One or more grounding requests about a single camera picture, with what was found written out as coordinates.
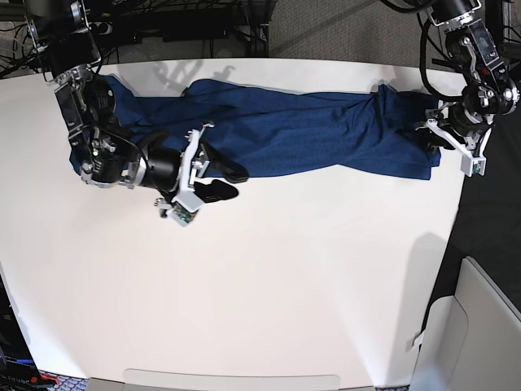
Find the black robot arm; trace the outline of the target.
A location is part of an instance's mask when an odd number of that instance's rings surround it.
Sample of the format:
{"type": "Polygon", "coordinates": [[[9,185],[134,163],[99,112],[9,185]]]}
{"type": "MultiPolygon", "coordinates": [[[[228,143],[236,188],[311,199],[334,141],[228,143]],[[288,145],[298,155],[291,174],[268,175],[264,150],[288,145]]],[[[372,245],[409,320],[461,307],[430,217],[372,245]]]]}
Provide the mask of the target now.
{"type": "Polygon", "coordinates": [[[415,6],[427,13],[420,38],[420,75],[440,104],[427,111],[423,126],[435,135],[435,145],[482,156],[494,118],[514,112],[520,93],[485,23],[475,15],[481,3],[417,1],[415,6]],[[460,95],[441,94],[428,81],[426,51],[432,26],[444,30],[446,61],[464,77],[460,95]]]}
{"type": "Polygon", "coordinates": [[[183,151],[167,148],[168,133],[138,137],[120,124],[114,90],[99,72],[103,64],[82,1],[24,2],[28,30],[68,129],[72,161],[82,180],[96,187],[117,184],[156,189],[171,205],[187,192],[204,203],[237,196],[248,171],[204,139],[208,121],[188,132],[183,151]]]}

